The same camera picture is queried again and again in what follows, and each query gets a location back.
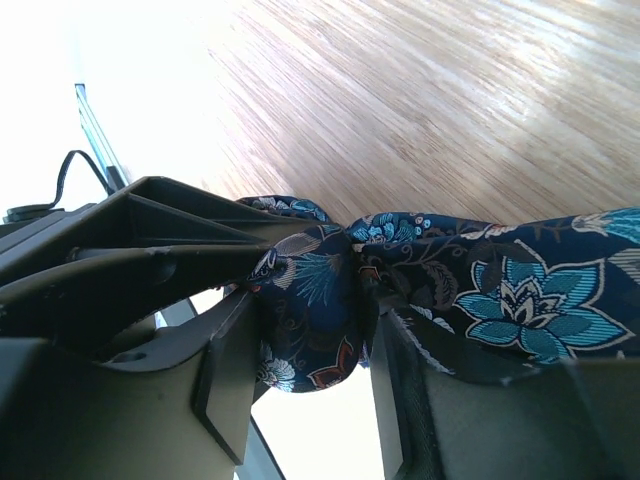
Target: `wooden floor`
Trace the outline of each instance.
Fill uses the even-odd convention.
[[[636,0],[220,0],[209,22],[216,193],[342,222],[640,204]]]

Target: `floral fabric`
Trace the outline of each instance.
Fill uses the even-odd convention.
[[[240,202],[319,222],[275,245],[243,285],[265,312],[259,378],[271,386],[323,389],[367,363],[380,313],[367,308],[371,284],[393,298],[380,321],[465,381],[640,353],[640,208],[519,226],[389,212],[343,228],[309,200]]]

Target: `tied fabric bow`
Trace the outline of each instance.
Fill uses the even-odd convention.
[[[369,307],[388,298],[380,321],[465,381],[507,384],[563,358],[640,353],[640,208],[519,226],[393,212],[343,228],[309,200],[239,202],[319,222],[276,244],[240,285],[264,315],[258,377],[269,386],[320,390],[366,366],[381,313]]]

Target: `teal flower print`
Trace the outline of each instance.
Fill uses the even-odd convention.
[[[382,213],[373,217],[371,223],[360,226],[351,236],[362,243],[411,242],[418,238],[422,230],[415,223],[398,218],[397,214]]]
[[[310,200],[294,200],[293,202],[291,202],[291,209],[297,210],[299,212],[311,213],[321,222],[329,221],[327,214],[324,213],[324,211],[322,211],[322,209],[318,207],[318,205]]]
[[[538,263],[504,259],[502,281],[487,294],[480,293],[486,264],[473,264],[476,290],[461,293],[454,303],[475,320],[467,337],[500,347],[517,344],[536,361],[548,363],[575,357],[576,350],[598,350],[633,336],[592,306],[604,287],[602,260],[548,268],[527,250]]]
[[[576,232],[615,235],[640,244],[640,208],[623,208],[605,213],[580,215],[571,221]]]
[[[299,281],[298,294],[306,298],[309,305],[316,301],[327,305],[342,268],[342,256],[306,253],[294,260],[294,264],[293,278]]]

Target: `black cable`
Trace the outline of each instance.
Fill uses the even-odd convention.
[[[59,210],[55,207],[56,205],[58,205],[58,203],[60,203],[60,200],[62,200],[62,194],[64,193],[64,183],[67,178],[67,173],[69,172],[71,161],[76,155],[80,155],[87,161],[87,163],[91,167],[91,170],[102,184],[102,188],[104,188],[105,192],[107,192],[107,195],[111,195],[112,193],[114,193],[113,188],[109,186],[107,180],[104,178],[104,176],[100,172],[100,169],[97,167],[92,158],[82,150],[71,150],[69,153],[67,153],[67,156],[64,158],[62,165],[60,166],[58,181],[56,183],[56,196],[53,199],[53,202],[40,205],[24,205],[22,207],[10,208],[9,210],[7,210],[7,216],[4,218],[4,222],[13,223],[25,220],[33,220],[35,218],[41,218],[56,210]]]

